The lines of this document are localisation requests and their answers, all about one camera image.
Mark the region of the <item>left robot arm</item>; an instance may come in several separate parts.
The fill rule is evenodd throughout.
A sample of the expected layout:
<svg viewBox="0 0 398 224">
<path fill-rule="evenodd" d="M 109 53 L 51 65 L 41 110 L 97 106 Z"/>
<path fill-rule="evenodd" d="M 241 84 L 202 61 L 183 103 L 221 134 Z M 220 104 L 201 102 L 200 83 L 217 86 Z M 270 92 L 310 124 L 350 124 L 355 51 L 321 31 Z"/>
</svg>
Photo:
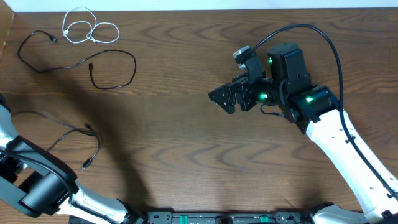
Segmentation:
<svg viewBox="0 0 398 224">
<path fill-rule="evenodd" d="M 82 186 L 59 158 L 20 136 L 1 98 L 1 200 L 37 218 L 69 215 L 72 223 L 145 223 L 147 217 L 118 199 Z"/>
</svg>

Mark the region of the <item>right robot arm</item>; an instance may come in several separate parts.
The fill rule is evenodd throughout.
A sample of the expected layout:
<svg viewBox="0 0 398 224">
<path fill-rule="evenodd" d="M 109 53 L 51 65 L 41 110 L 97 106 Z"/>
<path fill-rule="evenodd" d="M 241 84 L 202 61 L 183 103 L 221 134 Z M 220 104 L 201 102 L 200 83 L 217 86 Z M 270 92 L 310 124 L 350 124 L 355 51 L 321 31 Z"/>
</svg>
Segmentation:
<svg viewBox="0 0 398 224">
<path fill-rule="evenodd" d="M 303 222 L 397 223 L 397 179 L 359 136 L 331 90 L 312 84 L 298 45 L 278 44 L 268 51 L 271 78 L 249 46 L 233 57 L 245 73 L 210 92 L 210 100 L 229 114 L 236 105 L 243 111 L 256 104 L 278 106 L 280 117 L 296 124 L 329 157 L 362 209 L 358 213 L 324 203 L 303 215 Z"/>
</svg>

